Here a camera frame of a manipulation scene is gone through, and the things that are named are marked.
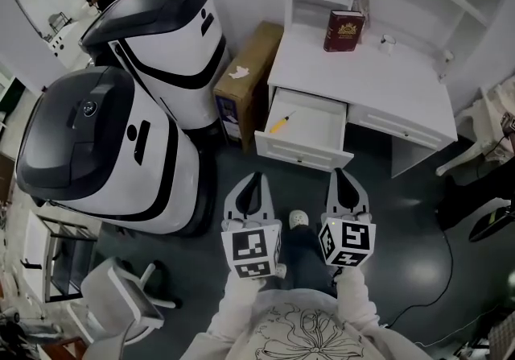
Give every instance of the chair leg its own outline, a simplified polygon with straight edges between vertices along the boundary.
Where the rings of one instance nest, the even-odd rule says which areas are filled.
[[[166,301],[166,300],[155,299],[154,297],[150,297],[150,296],[147,296],[147,298],[153,305],[158,305],[159,307],[180,308],[180,306],[182,304],[179,300]]]
[[[84,335],[84,337],[86,337],[86,340],[88,341],[89,344],[92,344],[95,339],[93,338],[93,336],[91,335],[91,333],[89,332],[89,330],[87,330],[86,326],[84,326],[82,324],[82,321],[80,321],[79,317],[77,316],[77,314],[75,313],[75,311],[73,310],[73,306],[72,306],[73,303],[68,303],[66,305],[66,310],[68,311],[68,315],[73,319],[73,321],[75,322],[76,326],[79,328],[79,330],[82,332],[82,334]]]
[[[471,159],[476,158],[478,155],[481,155],[483,153],[483,149],[485,147],[485,143],[482,141],[478,141],[477,143],[474,143],[470,148],[468,148],[464,153],[458,155],[457,157],[451,159],[448,163],[445,163],[441,167],[436,168],[436,175],[442,176],[447,171],[449,171],[451,168],[457,167],[458,165],[461,165],[462,163],[466,163],[470,161]]]
[[[455,116],[454,121],[456,126],[459,126],[461,122],[465,121],[467,118],[472,118],[472,112],[470,108],[462,110],[458,115]]]
[[[141,282],[142,288],[145,288],[146,282],[148,281],[148,279],[150,278],[150,276],[152,275],[152,273],[154,271],[155,271],[155,264],[150,263],[148,265],[148,267],[146,268],[145,272],[143,273],[142,278],[139,279],[139,281]]]

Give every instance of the cardboard box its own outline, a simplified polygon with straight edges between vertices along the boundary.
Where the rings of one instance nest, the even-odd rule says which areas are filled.
[[[281,25],[261,22],[215,86],[227,140],[243,151],[249,149],[254,131],[265,125],[267,81],[283,31]]]

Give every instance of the black cable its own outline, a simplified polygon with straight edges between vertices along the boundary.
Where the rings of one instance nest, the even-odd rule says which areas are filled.
[[[452,249],[451,249],[451,244],[449,243],[449,239],[447,238],[447,234],[445,233],[445,230],[442,230],[442,234],[443,234],[443,238],[445,238],[445,243],[447,244],[447,247],[449,249],[449,255],[451,256],[451,272],[449,274],[449,280],[447,281],[447,284],[445,286],[445,288],[443,289],[443,291],[440,293],[440,295],[436,298],[435,301],[431,301],[430,303],[428,304],[413,304],[409,307],[406,307],[404,310],[402,310],[396,317],[395,317],[395,320],[392,321],[391,324],[388,324],[388,328],[391,329],[393,327],[393,325],[395,325],[395,323],[397,323],[397,320],[399,318],[401,318],[401,316],[407,312],[408,310],[411,310],[412,308],[415,308],[415,307],[430,307],[431,305],[433,304],[436,304],[438,303],[438,301],[442,298],[442,296],[445,294],[445,292],[447,291],[447,289],[449,288],[449,284],[451,284],[451,280],[452,280],[452,272],[454,271],[454,256],[452,255]]]
[[[504,135],[504,136],[503,136],[499,141],[497,141],[496,146],[495,146],[494,148],[492,148],[489,152],[487,152],[487,153],[484,155],[484,157],[486,158],[487,156],[489,156],[490,154],[492,154],[492,153],[495,151],[495,149],[496,149],[497,147],[499,147],[499,144],[500,144],[500,143],[502,143],[502,140],[503,140],[503,139],[505,139],[505,138],[506,138],[506,135]],[[476,177],[477,177],[477,179],[479,179],[479,178],[480,178],[480,166],[481,166],[482,164],[483,164],[483,163],[478,163],[478,164],[477,164],[477,166],[476,166]]]

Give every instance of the white sweatshirt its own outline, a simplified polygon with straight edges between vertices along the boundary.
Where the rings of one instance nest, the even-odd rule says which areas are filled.
[[[314,290],[259,292],[264,279],[230,273],[220,310],[181,360],[430,360],[379,327],[358,268],[335,278],[338,300]]]

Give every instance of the white paper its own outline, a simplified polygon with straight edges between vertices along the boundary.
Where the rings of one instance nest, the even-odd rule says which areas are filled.
[[[233,78],[234,80],[237,80],[238,78],[243,78],[249,75],[249,69],[248,68],[242,68],[240,65],[236,67],[235,73],[230,73],[229,76]]]
[[[240,126],[238,124],[233,124],[229,121],[224,121],[225,131],[227,131],[227,135],[241,139]]]

